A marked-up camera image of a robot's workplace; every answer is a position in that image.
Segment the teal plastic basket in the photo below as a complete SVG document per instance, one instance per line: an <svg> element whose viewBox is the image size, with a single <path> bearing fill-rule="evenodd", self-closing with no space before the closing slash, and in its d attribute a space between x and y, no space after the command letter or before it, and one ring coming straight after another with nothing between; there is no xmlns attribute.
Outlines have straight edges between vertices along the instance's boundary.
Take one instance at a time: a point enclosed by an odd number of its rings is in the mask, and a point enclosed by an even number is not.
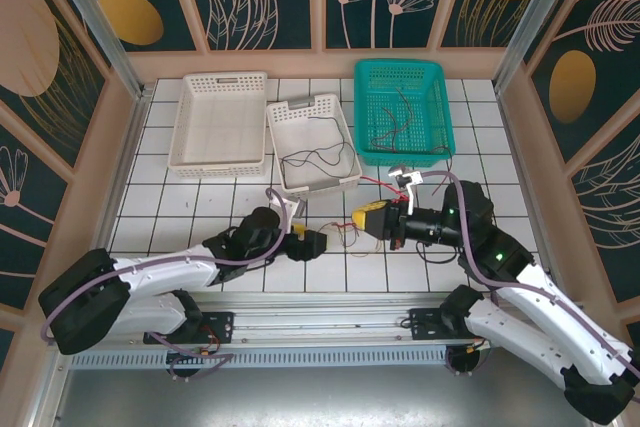
<svg viewBox="0 0 640 427"><path fill-rule="evenodd" d="M354 108L356 150L368 165L431 167L456 152L444 72L435 62L358 62ZM402 130L395 139L394 130Z"/></svg>

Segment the black object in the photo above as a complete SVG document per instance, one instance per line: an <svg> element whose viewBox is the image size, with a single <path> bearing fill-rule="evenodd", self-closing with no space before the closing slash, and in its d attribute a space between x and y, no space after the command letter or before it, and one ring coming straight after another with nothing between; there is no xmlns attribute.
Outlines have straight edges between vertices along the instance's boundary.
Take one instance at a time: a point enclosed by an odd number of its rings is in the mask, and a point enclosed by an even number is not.
<svg viewBox="0 0 640 427"><path fill-rule="evenodd" d="M229 344L233 338L233 322L235 319L235 314L233 312L202 312L198 311L200 314L200 321L194 328L190 331L188 336L180 336L176 337L174 334L177 334L178 331L173 334L169 334L166 336L168 342L172 344L204 344L208 345L211 343L209 338L209 329L213 332L221 344ZM158 344L158 341L151 337L149 334L144 334L142 341L148 345ZM180 354L176 354L171 360L173 360L176 356L180 356Z"/></svg>
<svg viewBox="0 0 640 427"><path fill-rule="evenodd" d="M442 310L435 309L411 309L409 317L402 326L411 329L413 340L451 340L473 339L474 335L468 330L452 330L442 319Z"/></svg>
<svg viewBox="0 0 640 427"><path fill-rule="evenodd" d="M245 217L238 227L205 240L202 245L208 248L216 259L246 260L259 257L267 252L280 235L280 216L267 207L258 207ZM307 230L300 239L295 233L287 233L282 244L265 265L273 263L278 255L285 254L294 261L308 261L317 258L327 250L327 236L320 232ZM211 285L228 282L243 275L248 266L216 264L218 275Z"/></svg>
<svg viewBox="0 0 640 427"><path fill-rule="evenodd" d="M480 351L467 352L467 347L464 345L447 346L445 355L449 359L449 365L460 373L471 372L480 363Z"/></svg>
<svg viewBox="0 0 640 427"><path fill-rule="evenodd" d="M609 424L620 415L634 395L633 386L620 377L611 384L593 385L580 375L575 365L562 369L561 374L567 402L587 419L601 425Z"/></svg>
<svg viewBox="0 0 640 427"><path fill-rule="evenodd" d="M38 296L45 316L84 284L113 272L114 260L105 249L83 255ZM129 284L114 277L89 289L71 302L51 323L60 352L77 354L100 342L129 300Z"/></svg>

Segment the wire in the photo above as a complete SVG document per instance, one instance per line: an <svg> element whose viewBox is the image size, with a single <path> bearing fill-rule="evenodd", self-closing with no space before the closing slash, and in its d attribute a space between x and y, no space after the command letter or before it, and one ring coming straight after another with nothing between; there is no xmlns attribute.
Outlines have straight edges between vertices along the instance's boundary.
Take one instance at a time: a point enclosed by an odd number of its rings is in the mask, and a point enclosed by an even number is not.
<svg viewBox="0 0 640 427"><path fill-rule="evenodd" d="M125 267L124 269L118 269L118 270L114 270L113 272L108 272L106 274L100 275L100 276L96 277L95 279L92 279L89 282L87 282L86 284L82 285L82 287L76 289L71 295L69 295L69 297L64 299L62 302L60 302L60 304L58 304L58 306L55 309L53 309L53 311L47 316L44 324L42 324L42 327L40 329L40 338L42 340L44 340L45 342L55 341L54 337L49 337L47 331L49 330L49 327L51 326L51 323L60 315L60 313L64 309L66 309L74 300L76 300L78 297L80 297L85 292L89 291L90 289L96 287L99 284L102 284L106 280L110 280L110 279L112 279L114 277L119 277L122 274L136 273L136 272L140 272L140 271L142 271L144 269L148 269L150 267L157 267L157 266L160 266L160 265L166 265L166 264L169 264L169 263L172 263L172 262L187 262L187 263L189 263L189 262L213 262L213 263L222 264L222 265L244 266L244 265L253 264L255 262L259 262L259 261L261 261L263 259L268 258L271 254L273 254L273 252L275 252L280 247L280 244L282 243L282 241L284 239L285 230L286 230L284 227L286 225L286 219L287 219L287 206L286 206L282 196L278 192L276 192L274 189L267 188L265 190L265 192L266 192L267 196L269 196L270 194L273 195L276 198L276 200L278 201L278 203L280 204L280 209L282 210L282 218L281 218L281 225L280 225L280 235L279 235L278 239L276 240L275 244L273 244L273 247L271 247L271 249L269 249L264 254L256 257L255 259L248 259L248 260L242 260L242 261L216 259L213 256L209 257L209 256L204 256L204 255L193 255L193 256L187 255L187 256L184 256L184 257L182 257L182 256L164 257L162 259L148 260L146 262L141 262L140 264L137 264L137 265L133 265L133 266L130 266L130 267ZM170 349L173 349L176 352L180 352L183 355L187 355L189 357L195 357L195 358L206 358L206 359L222 360L222 362L216 364L211 369L208 369L206 371L207 372L206 375L215 372L220 367L222 367L222 365L224 365L225 363L229 362L233 358L233 354L219 354L219 355L216 355L216 356L203 356L202 354L189 352L188 350L182 349L181 347L179 347L177 345L171 344L170 342L165 340L163 337L161 337L161 335L158 334L157 332L148 332L148 334L151 337L153 337L155 340L157 340L158 342L163 344L164 346L169 347Z"/></svg>
<svg viewBox="0 0 640 427"><path fill-rule="evenodd" d="M456 258L458 257L458 255L460 255L460 251L458 249L453 249L454 250L454 254L445 259L445 260L429 260L427 259L427 252L426 252L426 243L425 242L421 242L418 241L416 242L416 252L418 252L418 255L420 256L420 258L422 260L424 260L425 262L429 263L429 264L436 264L436 265L444 265L444 264L448 264L449 262L453 262L454 260L456 260Z"/></svg>
<svg viewBox="0 0 640 427"><path fill-rule="evenodd" d="M476 278L482 282L483 284L489 287L495 287L496 289L501 288L512 288L512 289L521 289L528 290L529 292L533 292L545 299L555 303L558 307L564 310L567 314L569 314L582 328L584 328L610 355L612 358L615 358L620 362L626 369L628 369L634 376L640 379L640 371L631 364L627 359L621 356L621 354L613 347L609 342L602 336L598 331L596 331L591 324L583 319L578 312L576 312L567 302L565 302L562 298L550 294L544 289L540 289L538 287L534 287L533 285L521 284L518 282L501 282L493 279L489 279L486 277L482 271L478 268L476 264L475 258L473 257L473 249L471 248L471 237L469 230L469 222L467 220L467 208L464 199L464 191L462 189L462 184L460 183L460 179L456 177L451 172L436 170L432 172L422 172L422 177L433 177L437 175L444 175L451 179L455 185L456 192L458 194L458 205L460 211L460 225L461 225L461 233L462 233L462 242L464 247L464 252L467 256L467 261L469 262L469 266Z"/></svg>
<svg viewBox="0 0 640 427"><path fill-rule="evenodd" d="M396 150L396 138L397 135L406 131L409 127L409 124L413 121L413 109L411 108L411 102L409 102L409 100L407 99L407 97L402 93L402 91L396 87L396 90L398 91L398 94L400 94L400 97L402 97L402 100L404 101L404 103L407 106L407 110L409 111L409 115L407 116L407 120L405 121L404 125L398 129L398 120L396 119L396 117L393 115L393 113L387 109L384 105L381 106L382 110L384 110L386 112L386 114L391 118L391 121L393 122L393 129L389 130L386 134L381 135L379 137L374 137L373 139L371 139L371 145L373 147L376 147L378 149L383 149L383 150L390 150L393 153L397 153ZM389 137L389 135L392 135L391 137L391 147L387 147L385 145L380 145L378 143L378 141L380 140L384 140L387 137Z"/></svg>
<svg viewBox="0 0 640 427"><path fill-rule="evenodd" d="M354 169L354 167L356 165L356 151L353 148L353 145L351 145L351 143L349 143L346 140L346 138L344 136L344 133L340 129L340 124L338 123L338 119L336 119L335 117L307 117L307 118L308 119L315 119L315 120L332 120L336 124L336 129L338 130L338 134L342 138L342 141L338 142L336 144L333 144L333 145L331 145L329 147L319 147L317 149L299 150L297 152L293 152L291 154L285 155L284 157L279 159L280 160L280 171L282 172L282 182L284 183L284 185L285 186L287 185L285 164L288 164L288 165L290 165L291 167L294 167L294 168L302 167L303 165L309 164L309 165L312 165L313 167L315 167L316 169L318 169L319 171L321 171L327 177L330 177L332 179L344 179L345 177L351 176L351 174L353 172L353 169ZM323 152L323 151L328 151L328 150L334 149L334 148L336 148L338 146L340 146L340 150L338 151L338 160L336 162L330 162L329 160L325 159L320 153L320 152ZM349 149L351 150L351 155L352 155L351 168L349 169L349 172L346 175L334 175L334 174L331 174L331 173L327 172L324 168L322 168L320 165L318 165L317 163L313 162L312 160L309 160L310 157L315 154L326 165L328 165L330 167L337 167L342 162L342 153L344 152L345 147L349 147ZM304 157L302 159L295 158L296 156L301 155L301 154L307 154L307 155L306 155L306 157Z"/></svg>
<svg viewBox="0 0 640 427"><path fill-rule="evenodd" d="M381 180L378 179L374 179L372 177L367 177L366 175L363 175L362 177L360 177L361 179L367 180L369 182L373 182L374 184L378 184L381 185L383 187L386 187L387 189L389 189L391 192L393 192L394 194L397 194L400 196L400 198L402 200L409 200L409 197L407 197L405 194L403 194L402 192L400 192L398 189L395 189L394 187L391 186L391 184L387 184L385 182L382 182Z"/></svg>

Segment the white tile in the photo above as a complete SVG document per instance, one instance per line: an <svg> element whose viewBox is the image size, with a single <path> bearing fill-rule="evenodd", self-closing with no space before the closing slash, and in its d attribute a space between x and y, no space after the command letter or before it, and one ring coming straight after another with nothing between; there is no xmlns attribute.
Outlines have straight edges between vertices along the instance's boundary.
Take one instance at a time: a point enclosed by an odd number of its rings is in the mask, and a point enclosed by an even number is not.
<svg viewBox="0 0 640 427"><path fill-rule="evenodd" d="M344 217L343 202L342 192L313 196L307 203L307 214L313 217Z"/></svg>
<svg viewBox="0 0 640 427"><path fill-rule="evenodd" d="M304 292L304 262L294 262L285 255L267 266L265 292Z"/></svg>
<svg viewBox="0 0 640 427"><path fill-rule="evenodd" d="M340 100L340 79L311 79L311 95L335 94Z"/></svg>
<svg viewBox="0 0 640 427"><path fill-rule="evenodd" d="M462 87L462 80L446 79L445 85L447 87L447 98L449 99L449 102L467 101L467 97L464 95L464 88Z"/></svg>
<svg viewBox="0 0 640 427"><path fill-rule="evenodd" d="M346 191L344 200L345 217L351 217L351 213L354 210L380 200L380 188L377 185L359 185L357 189Z"/></svg>
<svg viewBox="0 0 640 427"><path fill-rule="evenodd" d="M196 208L197 185L165 185L160 202L160 217L191 217Z"/></svg>
<svg viewBox="0 0 640 427"><path fill-rule="evenodd" d="M431 292L451 292L459 285L467 284L467 274L454 259L447 264L434 264L429 260L442 262L451 257L451 254L427 253L427 272L429 274L429 287Z"/></svg>
<svg viewBox="0 0 640 427"><path fill-rule="evenodd" d="M155 217L162 195L161 185L130 185L120 215Z"/></svg>
<svg viewBox="0 0 640 427"><path fill-rule="evenodd" d="M267 102L276 102L278 100L279 79L267 79Z"/></svg>
<svg viewBox="0 0 640 427"><path fill-rule="evenodd" d="M177 102L180 99L182 79L160 79L153 94L154 102Z"/></svg>
<svg viewBox="0 0 640 427"><path fill-rule="evenodd" d="M327 236L326 252L343 254L344 247L342 245L340 232L344 232L344 229L338 230L338 227L336 227L335 225L331 225L332 223L342 225L345 223L345 219L343 217L310 217L307 219L307 228L310 230L315 230L316 232L321 232ZM355 237L353 227L349 227L347 228L347 230L347 242L352 242Z"/></svg>
<svg viewBox="0 0 640 427"><path fill-rule="evenodd" d="M469 102L475 127L502 127L502 115L496 102Z"/></svg>
<svg viewBox="0 0 640 427"><path fill-rule="evenodd" d="M154 217L121 218L118 220L116 235L111 250L116 252L149 251L151 232L156 222Z"/></svg>
<svg viewBox="0 0 640 427"><path fill-rule="evenodd" d="M129 182L132 184L162 184L166 173L166 155L137 155Z"/></svg>
<svg viewBox="0 0 640 427"><path fill-rule="evenodd" d="M351 230L347 233L347 252L350 257L384 252L384 244L362 230Z"/></svg>
<svg viewBox="0 0 640 427"><path fill-rule="evenodd" d="M475 129L481 154L510 154L509 141L504 129L491 127Z"/></svg>
<svg viewBox="0 0 640 427"><path fill-rule="evenodd" d="M247 175L237 178L238 184L271 184L271 173L273 172L273 155L266 155L264 158L263 175Z"/></svg>
<svg viewBox="0 0 640 427"><path fill-rule="evenodd" d="M496 217L526 217L527 206L519 185L489 185Z"/></svg>
<svg viewBox="0 0 640 427"><path fill-rule="evenodd" d="M344 256L340 254L321 255L307 262L307 292L344 292Z"/></svg>
<svg viewBox="0 0 640 427"><path fill-rule="evenodd" d="M449 102L449 112L454 127L471 127L471 115L466 102Z"/></svg>
<svg viewBox="0 0 640 427"><path fill-rule="evenodd" d="M144 129L142 142L138 149L139 154L168 154L171 148L171 135L173 128L156 127Z"/></svg>
<svg viewBox="0 0 640 427"><path fill-rule="evenodd" d="M362 158L360 158L360 166L362 167L362 176L370 177L372 179L380 180L380 173L378 172L378 166L376 165L367 165L363 162ZM390 178L387 177L384 179L385 182L389 182ZM360 184L372 185L372 183L366 179L360 179Z"/></svg>
<svg viewBox="0 0 640 427"><path fill-rule="evenodd" d="M224 217L196 217L193 220L189 247L201 244L229 228L229 219Z"/></svg>
<svg viewBox="0 0 640 427"><path fill-rule="evenodd" d="M201 185L196 216L230 217L233 189L233 185Z"/></svg>
<svg viewBox="0 0 640 427"><path fill-rule="evenodd" d="M438 187L438 184L423 184L416 187L418 194L418 207L421 209L433 209L438 212L442 210L444 203L444 192L447 190L449 181Z"/></svg>
<svg viewBox="0 0 640 427"><path fill-rule="evenodd" d="M525 249L537 252L536 239L528 217L496 217L496 224L520 242Z"/></svg>
<svg viewBox="0 0 640 427"><path fill-rule="evenodd" d="M198 184L199 182L200 179L197 178L180 177L171 169L167 169L167 179L164 181L165 184Z"/></svg>
<svg viewBox="0 0 640 427"><path fill-rule="evenodd" d="M178 252L189 247L191 217L159 218L153 230L151 252Z"/></svg>
<svg viewBox="0 0 640 427"><path fill-rule="evenodd" d="M309 79L280 79L278 100L297 100L309 97Z"/></svg>
<svg viewBox="0 0 640 427"><path fill-rule="evenodd" d="M495 102L496 94L490 80L464 80L464 90L469 102Z"/></svg>
<svg viewBox="0 0 640 427"><path fill-rule="evenodd" d="M510 155L483 155L482 165L490 184L517 184L518 173Z"/></svg>
<svg viewBox="0 0 640 427"><path fill-rule="evenodd" d="M387 292L384 255L347 256L347 290L349 292Z"/></svg>
<svg viewBox="0 0 640 427"><path fill-rule="evenodd" d="M353 102L342 102L342 112L344 113L344 120L347 121L349 127L356 125Z"/></svg>
<svg viewBox="0 0 640 427"><path fill-rule="evenodd" d="M245 217L253 212L256 207L267 207L268 205L269 200L267 199L264 185L236 186L236 194L233 201L234 217Z"/></svg>
<svg viewBox="0 0 640 427"><path fill-rule="evenodd" d="M341 100L343 102L353 102L353 99L354 99L353 79L341 79L340 80L340 91L342 93Z"/></svg>
<svg viewBox="0 0 640 427"><path fill-rule="evenodd" d="M389 292L428 292L427 267L418 254L387 255Z"/></svg>
<svg viewBox="0 0 640 427"><path fill-rule="evenodd" d="M478 153L478 144L472 128L458 127L453 129L453 138L456 141L456 154Z"/></svg>
<svg viewBox="0 0 640 427"><path fill-rule="evenodd" d="M147 127L173 127L178 113L177 102L155 102L149 109Z"/></svg>
<svg viewBox="0 0 640 427"><path fill-rule="evenodd" d="M224 292L262 292L264 269L253 270L224 283Z"/></svg>

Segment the leaf pattern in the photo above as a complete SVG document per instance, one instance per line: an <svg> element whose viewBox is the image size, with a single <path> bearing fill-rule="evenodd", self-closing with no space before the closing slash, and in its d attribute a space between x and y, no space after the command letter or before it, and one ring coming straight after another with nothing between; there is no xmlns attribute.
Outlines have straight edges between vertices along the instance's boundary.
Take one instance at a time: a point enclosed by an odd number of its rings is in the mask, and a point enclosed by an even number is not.
<svg viewBox="0 0 640 427"><path fill-rule="evenodd" d="M209 0L206 34L214 50L270 49L278 34L278 1Z"/></svg>
<svg viewBox="0 0 640 427"><path fill-rule="evenodd" d="M622 52L640 33L640 0L605 0L584 27L591 50Z"/></svg>

